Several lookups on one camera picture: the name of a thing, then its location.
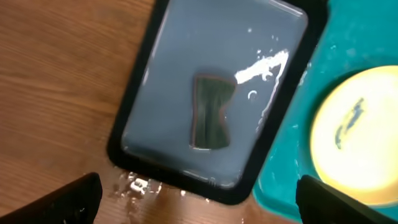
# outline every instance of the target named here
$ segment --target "blue plastic tray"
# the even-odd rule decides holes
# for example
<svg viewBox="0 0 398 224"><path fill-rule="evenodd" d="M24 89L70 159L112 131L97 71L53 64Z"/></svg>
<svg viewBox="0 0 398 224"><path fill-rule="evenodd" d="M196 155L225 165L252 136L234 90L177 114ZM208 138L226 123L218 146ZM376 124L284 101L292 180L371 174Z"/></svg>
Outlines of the blue plastic tray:
<svg viewBox="0 0 398 224"><path fill-rule="evenodd" d="M350 75L382 65L398 65L398 1L330 0L329 9L329 23L253 190L263 208L298 222L297 181L304 174L317 177L308 140L320 102ZM398 220L396 206L375 209Z"/></svg>

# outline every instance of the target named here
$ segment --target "black object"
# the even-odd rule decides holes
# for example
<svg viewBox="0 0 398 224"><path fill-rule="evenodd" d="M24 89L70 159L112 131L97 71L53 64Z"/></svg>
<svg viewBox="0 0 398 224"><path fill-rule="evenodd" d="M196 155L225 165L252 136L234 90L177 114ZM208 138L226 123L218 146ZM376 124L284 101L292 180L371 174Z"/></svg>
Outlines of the black object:
<svg viewBox="0 0 398 224"><path fill-rule="evenodd" d="M244 170L242 170L239 182L234 187L221 188L210 181L204 182L176 170L155 166L153 163L127 154L121 149L124 127L141 85L152 47L155 44L157 33L169 3L168 0L157 0L155 3L131 79L109 137L107 152L110 160L123 169L174 185L217 202L234 205L245 200L251 193L296 86L299 84L328 19L327 5L324 0L285 0L285 2L305 11L308 17L308 26L289 67L286 69L284 81L279 85L279 93L281 94L276 94L261 135L251 151Z"/></svg>
<svg viewBox="0 0 398 224"><path fill-rule="evenodd" d="M296 203L304 224L397 224L308 175L297 182Z"/></svg>
<svg viewBox="0 0 398 224"><path fill-rule="evenodd" d="M209 75L195 79L193 91L192 145L202 149L220 149L229 145L224 110L235 83Z"/></svg>
<svg viewBox="0 0 398 224"><path fill-rule="evenodd" d="M101 198L100 177L90 173L0 217L0 224L92 224Z"/></svg>

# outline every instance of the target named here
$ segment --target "teal plastic container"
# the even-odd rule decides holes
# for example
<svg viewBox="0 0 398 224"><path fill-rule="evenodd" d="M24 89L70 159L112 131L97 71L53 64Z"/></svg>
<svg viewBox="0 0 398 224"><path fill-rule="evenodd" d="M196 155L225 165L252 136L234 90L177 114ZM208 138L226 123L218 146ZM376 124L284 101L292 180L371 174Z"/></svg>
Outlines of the teal plastic container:
<svg viewBox="0 0 398 224"><path fill-rule="evenodd" d="M253 189L264 209L297 222L301 222L295 203L297 181L305 174L318 177L309 133L320 103L355 73L398 65L398 1L330 0L328 6L328 25ZM398 206L374 209L398 220Z"/></svg>

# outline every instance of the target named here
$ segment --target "wooden table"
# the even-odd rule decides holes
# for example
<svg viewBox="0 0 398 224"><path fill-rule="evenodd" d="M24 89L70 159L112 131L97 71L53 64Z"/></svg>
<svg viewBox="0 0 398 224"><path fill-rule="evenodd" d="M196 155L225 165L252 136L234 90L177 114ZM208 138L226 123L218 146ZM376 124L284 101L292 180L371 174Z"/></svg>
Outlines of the wooden table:
<svg viewBox="0 0 398 224"><path fill-rule="evenodd" d="M252 198L227 207L167 186L118 190L126 174L105 145L153 3L0 0L0 215L95 171L96 224L287 223Z"/></svg>

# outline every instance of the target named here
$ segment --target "yellow lid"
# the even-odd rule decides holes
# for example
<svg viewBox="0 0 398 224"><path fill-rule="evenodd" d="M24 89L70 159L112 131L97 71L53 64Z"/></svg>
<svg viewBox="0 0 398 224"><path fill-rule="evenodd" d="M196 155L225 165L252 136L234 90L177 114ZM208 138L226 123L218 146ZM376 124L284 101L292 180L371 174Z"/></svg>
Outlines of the yellow lid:
<svg viewBox="0 0 398 224"><path fill-rule="evenodd" d="M366 70L334 89L310 137L322 181L367 205L398 202L398 66Z"/></svg>

